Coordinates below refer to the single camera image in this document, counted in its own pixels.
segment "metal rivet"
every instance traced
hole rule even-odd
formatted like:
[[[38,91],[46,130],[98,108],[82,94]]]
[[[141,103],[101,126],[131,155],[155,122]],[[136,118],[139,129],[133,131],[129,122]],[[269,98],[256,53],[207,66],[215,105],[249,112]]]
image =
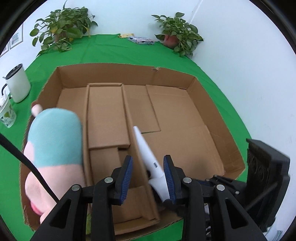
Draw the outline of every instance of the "metal rivet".
[[[113,178],[106,177],[104,181],[105,181],[105,183],[111,183],[111,182],[113,182]]]
[[[185,178],[183,178],[183,182],[185,182],[185,183],[191,183],[192,182],[192,179],[190,177],[185,177]]]
[[[79,185],[73,185],[72,186],[72,191],[78,191],[80,189]]]
[[[221,185],[221,184],[218,184],[218,185],[217,185],[217,189],[218,189],[219,191],[224,191],[224,190],[225,190],[225,187],[224,187],[223,185]]]

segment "framed picture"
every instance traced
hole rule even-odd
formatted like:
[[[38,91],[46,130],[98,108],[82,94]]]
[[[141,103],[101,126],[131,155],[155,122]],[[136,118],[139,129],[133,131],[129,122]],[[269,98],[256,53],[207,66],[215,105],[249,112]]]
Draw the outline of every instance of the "framed picture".
[[[23,42],[23,25],[21,25],[9,40],[9,48],[12,49]]]
[[[9,50],[8,44],[5,46],[3,52],[1,53],[0,57],[3,56],[5,53],[7,53]]]

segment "black lid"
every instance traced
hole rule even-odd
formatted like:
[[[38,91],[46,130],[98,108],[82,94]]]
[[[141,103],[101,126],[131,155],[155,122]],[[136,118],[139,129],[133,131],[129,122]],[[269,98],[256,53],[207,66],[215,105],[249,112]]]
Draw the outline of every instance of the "black lid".
[[[12,76],[14,76],[20,69],[22,68],[22,64],[17,65],[16,67],[14,67],[11,71],[9,71],[9,73],[6,75],[5,79],[8,80],[10,79]]]

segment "red plant pot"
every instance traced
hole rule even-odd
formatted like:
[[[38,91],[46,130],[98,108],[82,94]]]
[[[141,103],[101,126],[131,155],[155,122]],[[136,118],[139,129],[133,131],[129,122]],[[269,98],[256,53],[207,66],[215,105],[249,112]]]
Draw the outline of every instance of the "red plant pot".
[[[177,38],[176,35],[173,36],[169,36],[169,35],[165,35],[165,39],[163,41],[163,45],[173,49],[174,47],[176,47],[179,44],[179,39]]]

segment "thermos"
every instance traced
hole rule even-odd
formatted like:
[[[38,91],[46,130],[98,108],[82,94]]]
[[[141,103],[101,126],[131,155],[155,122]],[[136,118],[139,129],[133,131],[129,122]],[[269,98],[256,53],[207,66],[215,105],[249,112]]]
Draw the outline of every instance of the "thermos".
[[[14,67],[4,78],[6,79],[6,84],[3,86],[1,93],[3,95],[4,88],[8,86],[14,102],[21,102],[30,92],[31,84],[22,64]]]

